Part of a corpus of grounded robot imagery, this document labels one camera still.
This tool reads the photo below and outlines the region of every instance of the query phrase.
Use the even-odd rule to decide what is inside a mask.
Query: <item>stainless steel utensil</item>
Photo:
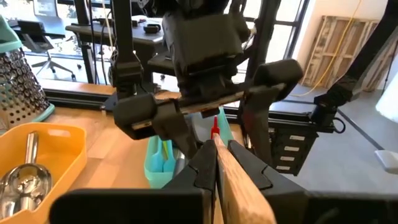
[[[52,188],[50,172],[35,164],[37,133],[27,138],[25,164],[10,170],[1,181],[0,208],[2,218],[12,216],[23,209],[35,210]]]
[[[178,153],[176,156],[176,161],[175,161],[173,177],[178,175],[184,169],[184,167],[187,165],[187,162],[188,161],[185,159],[184,154],[178,150]]]

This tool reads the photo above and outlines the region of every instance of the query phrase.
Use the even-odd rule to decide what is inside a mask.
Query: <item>metal grater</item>
[[[49,106],[23,51],[0,54],[0,131],[31,122]]]

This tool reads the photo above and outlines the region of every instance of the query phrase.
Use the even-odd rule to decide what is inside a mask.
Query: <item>orange plastic tray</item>
[[[64,194],[87,163],[84,129],[50,123],[27,123],[0,136],[0,177],[25,160],[27,135],[39,134],[36,163],[44,165],[53,178],[53,188],[34,210],[22,210],[0,220],[0,224],[44,224],[51,204]]]

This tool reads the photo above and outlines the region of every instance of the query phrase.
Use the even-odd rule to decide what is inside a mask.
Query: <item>wooden pallet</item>
[[[330,88],[334,82],[345,74],[378,24],[378,21],[375,20],[353,19],[343,40],[341,40],[349,20],[348,17],[322,16],[301,84],[315,86],[325,74],[318,86]],[[394,41],[390,44],[391,47],[387,49],[393,49]],[[392,51],[386,50],[383,52],[377,63],[370,69],[368,78],[364,81],[366,91],[373,91],[377,88],[388,69],[389,63],[395,56]]]

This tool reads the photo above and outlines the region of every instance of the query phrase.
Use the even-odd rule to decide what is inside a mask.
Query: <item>wooden table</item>
[[[113,88],[104,85],[39,80],[44,88],[80,90],[110,94]],[[175,96],[163,93],[160,97]],[[70,190],[79,188],[149,188],[144,175],[144,159],[148,139],[132,140],[114,124],[111,114],[99,111],[56,108],[47,120],[51,123],[70,124],[84,128],[87,132],[88,161],[84,170]],[[243,142],[237,124],[230,125],[234,138]],[[215,223],[223,223],[220,207],[216,208]]]

